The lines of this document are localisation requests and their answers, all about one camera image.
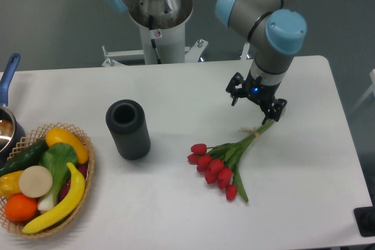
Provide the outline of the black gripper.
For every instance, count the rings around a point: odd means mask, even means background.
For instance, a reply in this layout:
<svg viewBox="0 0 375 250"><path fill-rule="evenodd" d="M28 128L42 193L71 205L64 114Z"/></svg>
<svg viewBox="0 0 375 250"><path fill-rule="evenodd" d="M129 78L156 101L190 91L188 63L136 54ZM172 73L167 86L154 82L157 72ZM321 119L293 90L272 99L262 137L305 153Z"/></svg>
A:
<svg viewBox="0 0 375 250"><path fill-rule="evenodd" d="M264 83L265 79L261 75L252 74L249 71L245 80L240 73L236 73L226 87L226 92L232 99L231 106L235 106L238 99L244 97L260 106L265 115L262 125L268 120L278 122L287 105L287 100L275 98L280 83L275 85L265 85Z"/></svg>

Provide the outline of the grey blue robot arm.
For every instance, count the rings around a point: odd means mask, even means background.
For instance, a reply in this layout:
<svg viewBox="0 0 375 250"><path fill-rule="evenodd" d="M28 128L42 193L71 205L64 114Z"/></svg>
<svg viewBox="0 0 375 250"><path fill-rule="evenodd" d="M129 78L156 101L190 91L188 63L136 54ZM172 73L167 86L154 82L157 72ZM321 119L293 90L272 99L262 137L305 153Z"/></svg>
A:
<svg viewBox="0 0 375 250"><path fill-rule="evenodd" d="M105 0L128 12L138 25L146 64L183 63L185 24L192 0ZM234 101L246 98L260 106L266 120L280 119L286 101L275 93L307 31L304 18L285 9L291 0L217 0L215 14L227 28L255 48L247 77L235 74L226 91Z"/></svg>

